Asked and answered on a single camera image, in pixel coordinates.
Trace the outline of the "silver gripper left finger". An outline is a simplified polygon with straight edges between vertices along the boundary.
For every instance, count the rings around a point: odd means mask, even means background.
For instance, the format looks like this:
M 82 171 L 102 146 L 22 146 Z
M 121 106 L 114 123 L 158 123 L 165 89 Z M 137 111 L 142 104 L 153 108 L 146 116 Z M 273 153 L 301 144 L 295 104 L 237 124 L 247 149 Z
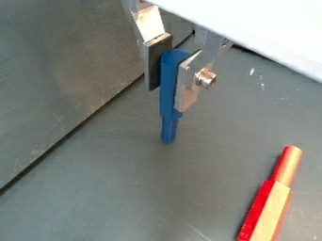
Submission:
M 156 6 L 141 0 L 120 0 L 120 2 L 137 38 L 144 85 L 152 91 L 160 85 L 161 54 L 172 49 L 173 37 L 164 31 Z

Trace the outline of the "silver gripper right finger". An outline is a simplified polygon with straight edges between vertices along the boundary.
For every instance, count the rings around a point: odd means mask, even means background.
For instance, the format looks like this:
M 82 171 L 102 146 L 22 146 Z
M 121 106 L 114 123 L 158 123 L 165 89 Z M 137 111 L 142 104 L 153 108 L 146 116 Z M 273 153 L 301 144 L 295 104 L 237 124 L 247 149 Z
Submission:
M 182 112 L 197 100 L 200 88 L 211 89 L 217 74 L 213 66 L 221 53 L 233 42 L 205 28 L 194 27 L 194 43 L 197 49 L 182 60 L 177 68 L 174 93 L 174 109 Z

